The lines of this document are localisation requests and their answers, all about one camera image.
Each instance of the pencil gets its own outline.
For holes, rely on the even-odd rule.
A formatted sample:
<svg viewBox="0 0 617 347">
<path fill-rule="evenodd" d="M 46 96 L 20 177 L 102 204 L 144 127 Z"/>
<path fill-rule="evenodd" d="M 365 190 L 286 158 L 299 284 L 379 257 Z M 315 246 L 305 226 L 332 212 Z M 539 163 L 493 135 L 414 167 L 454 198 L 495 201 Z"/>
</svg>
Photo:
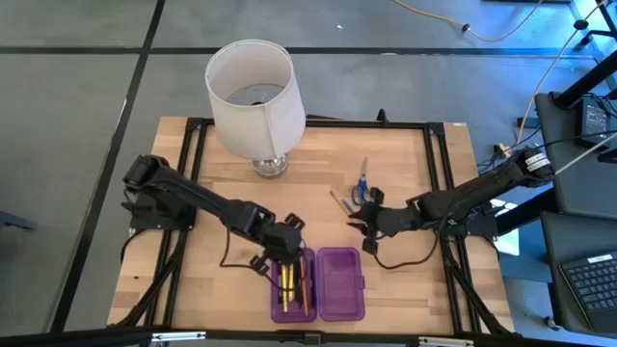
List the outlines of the pencil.
<svg viewBox="0 0 617 347">
<path fill-rule="evenodd" d="M 295 292 L 294 292 L 294 284 L 293 284 L 293 264 L 289 265 L 288 267 L 289 272 L 287 273 L 288 275 L 288 279 L 289 280 L 289 286 L 287 287 L 287 289 L 289 289 L 289 296 L 288 296 L 288 300 L 290 302 L 294 301 L 295 299 Z"/>
<path fill-rule="evenodd" d="M 338 203 L 338 205 L 340 206 L 340 208 L 343 209 L 343 211 L 345 211 L 345 214 L 349 215 L 354 213 L 354 209 L 349 205 L 349 203 L 342 198 L 338 193 L 336 193 L 334 190 L 330 190 L 330 195 L 335 198 L 336 202 Z"/>
<path fill-rule="evenodd" d="M 282 311 L 287 312 L 287 267 L 281 265 L 282 280 Z"/>
<path fill-rule="evenodd" d="M 305 316 L 309 317 L 309 302 L 307 301 L 307 277 L 305 275 L 305 262 L 300 256 L 300 275 L 302 277 L 302 301 L 305 307 Z"/>
</svg>

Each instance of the yellow pencil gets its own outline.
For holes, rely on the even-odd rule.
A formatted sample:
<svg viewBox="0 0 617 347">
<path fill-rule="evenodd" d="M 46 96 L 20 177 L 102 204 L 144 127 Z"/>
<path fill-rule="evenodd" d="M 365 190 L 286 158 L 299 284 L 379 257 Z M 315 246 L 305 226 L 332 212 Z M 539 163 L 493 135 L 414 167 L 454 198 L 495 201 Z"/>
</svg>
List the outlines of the yellow pencil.
<svg viewBox="0 0 617 347">
<path fill-rule="evenodd" d="M 294 284 L 293 284 L 293 264 L 289 265 L 289 274 L 288 275 L 289 275 L 289 286 L 288 286 L 289 296 L 288 296 L 288 299 L 291 302 L 296 297 L 296 294 L 293 291 L 293 289 L 294 289 Z"/>
<path fill-rule="evenodd" d="M 281 265 L 282 280 L 282 311 L 287 312 L 287 267 Z"/>
<path fill-rule="evenodd" d="M 350 215 L 354 213 L 354 209 L 349 205 L 349 202 L 347 202 L 347 200 L 341 197 L 337 192 L 335 192 L 334 190 L 330 190 L 330 195 L 335 198 L 340 208 L 345 211 L 345 214 Z"/>
</svg>

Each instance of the white cable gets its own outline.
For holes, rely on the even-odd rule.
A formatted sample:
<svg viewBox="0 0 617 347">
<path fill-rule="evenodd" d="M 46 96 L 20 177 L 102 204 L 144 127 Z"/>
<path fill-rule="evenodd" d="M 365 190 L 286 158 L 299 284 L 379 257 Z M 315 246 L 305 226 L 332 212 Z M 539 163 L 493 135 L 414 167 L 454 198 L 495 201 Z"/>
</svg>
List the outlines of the white cable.
<svg viewBox="0 0 617 347">
<path fill-rule="evenodd" d="M 597 143 L 595 146 L 585 150 L 581 155 L 579 155 L 578 157 L 574 158 L 570 163 L 564 165 L 562 168 L 560 168 L 559 170 L 557 170 L 557 172 L 555 173 L 555 176 L 557 176 L 558 174 L 563 173 L 564 171 L 566 171 L 566 169 L 570 168 L 571 166 L 573 166 L 578 160 L 582 159 L 585 155 L 593 152 L 594 150 L 598 149 L 598 147 L 604 145 L 605 143 L 609 142 L 612 138 L 616 137 L 617 133 L 614 133 L 612 135 L 610 135 L 609 137 L 605 138 L 604 140 L 602 140 L 601 142 Z"/>
<path fill-rule="evenodd" d="M 606 0 L 601 1 L 593 10 L 591 10 L 591 12 L 586 17 L 584 17 L 583 20 L 587 20 L 591 16 L 591 14 L 593 14 L 600 6 L 604 5 L 604 2 L 606 2 Z M 517 138 L 517 144 L 521 141 L 521 138 L 523 137 L 524 123 L 527 120 L 527 117 L 529 116 L 529 111 L 531 110 L 531 105 L 533 104 L 533 98 L 538 93 L 538 91 L 540 90 L 540 87 L 542 87 L 542 84 L 547 79 L 547 76 L 549 76 L 549 73 L 552 71 L 552 68 L 555 67 L 555 65 L 559 61 L 559 58 L 561 58 L 561 56 L 563 55 L 563 52 L 566 50 L 566 47 L 568 47 L 568 44 L 570 44 L 570 41 L 575 37 L 577 33 L 578 33 L 578 29 L 575 29 L 575 31 L 570 35 L 570 38 L 566 41 L 563 47 L 561 47 L 559 54 L 557 54 L 557 57 L 550 65 L 547 72 L 545 72 L 544 76 L 542 76 L 542 79 L 540 80 L 540 83 L 538 83 L 538 86 L 536 86 L 535 91 L 533 91 L 533 94 L 531 95 L 531 98 L 529 99 L 529 102 L 527 103 L 527 109 L 524 111 L 523 121 L 521 121 L 521 128 L 519 129 L 519 137 Z"/>
<path fill-rule="evenodd" d="M 507 38 L 509 38 L 512 34 L 516 33 L 519 29 L 521 29 L 521 27 L 523 26 L 523 24 L 525 24 L 525 23 L 527 22 L 527 20 L 531 17 L 531 15 L 532 15 L 533 13 L 535 13 L 535 12 L 536 12 L 536 10 L 538 10 L 538 8 L 540 7 L 540 5 L 542 5 L 542 2 L 543 2 L 544 0 L 539 0 L 539 1 L 536 3 L 536 6 L 533 8 L 533 10 L 531 10 L 531 12 L 527 15 L 527 17 L 525 17 L 525 18 L 523 19 L 523 21 L 521 21 L 521 23 L 519 23 L 519 25 L 517 25 L 517 26 L 516 26 L 516 28 L 514 28 L 513 30 L 511 30 L 508 34 L 506 34 L 506 35 L 504 35 L 504 36 L 502 36 L 502 37 L 500 37 L 500 38 L 496 38 L 496 39 L 487 39 L 487 38 L 484 38 L 483 36 L 481 36 L 481 35 L 479 35 L 478 33 L 474 32 L 474 31 L 473 31 L 473 29 L 471 29 L 471 27 L 470 27 L 470 25 L 469 25 L 469 24 L 464 24 L 464 23 L 461 23 L 460 21 L 458 21 L 458 20 L 456 20 L 456 19 L 453 19 L 453 18 L 447 17 L 447 16 L 445 16 L 445 15 L 439 15 L 439 14 L 434 14 L 434 13 L 428 13 L 428 12 L 426 12 L 426 11 L 421 11 L 421 10 L 415 9 L 415 8 L 413 8 L 413 7 L 409 6 L 409 5 L 407 5 L 407 4 L 403 3 L 403 2 L 401 2 L 400 0 L 392 0 L 392 1 L 394 1 L 394 3 L 396 3 L 396 4 L 398 4 L 398 5 L 402 6 L 402 7 L 404 7 L 405 9 L 407 9 L 407 10 L 409 10 L 409 11 L 411 11 L 411 12 L 419 13 L 419 14 L 426 15 L 426 16 L 429 16 L 429 17 L 432 17 L 432 18 L 436 18 L 436 19 L 440 19 L 440 20 L 445 20 L 445 21 L 447 21 L 447 22 L 450 22 L 450 23 L 454 23 L 454 24 L 460 25 L 460 26 L 461 26 L 461 27 L 463 27 L 463 28 L 467 27 L 467 30 L 464 30 L 464 32 L 465 32 L 465 31 L 470 32 L 472 35 L 474 35 L 475 37 L 477 37 L 477 38 L 479 38 L 480 40 L 483 40 L 483 41 L 485 41 L 485 42 L 499 42 L 499 41 L 501 41 L 501 40 L 506 40 L 506 39 L 507 39 Z"/>
</svg>

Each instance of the lampshade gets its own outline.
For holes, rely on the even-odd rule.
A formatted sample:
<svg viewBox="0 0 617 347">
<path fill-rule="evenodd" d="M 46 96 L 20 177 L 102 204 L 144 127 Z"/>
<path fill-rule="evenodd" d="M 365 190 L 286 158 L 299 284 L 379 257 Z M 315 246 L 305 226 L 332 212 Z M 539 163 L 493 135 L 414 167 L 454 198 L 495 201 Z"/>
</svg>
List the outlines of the lampshade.
<svg viewBox="0 0 617 347">
<path fill-rule="evenodd" d="M 289 53 L 265 40 L 219 50 L 205 69 L 217 134 L 251 160 L 284 157 L 300 140 L 306 114 Z"/>
</svg>

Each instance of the scissors handle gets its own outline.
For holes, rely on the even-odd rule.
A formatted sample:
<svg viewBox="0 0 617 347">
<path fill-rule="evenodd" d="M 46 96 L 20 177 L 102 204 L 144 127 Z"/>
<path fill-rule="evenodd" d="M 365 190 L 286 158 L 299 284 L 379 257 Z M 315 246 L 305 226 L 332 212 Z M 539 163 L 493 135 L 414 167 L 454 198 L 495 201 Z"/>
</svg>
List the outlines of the scissors handle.
<svg viewBox="0 0 617 347">
<path fill-rule="evenodd" d="M 370 191 L 365 180 L 361 179 L 358 185 L 352 189 L 351 201 L 357 206 L 362 205 L 363 202 L 370 201 Z"/>
</svg>

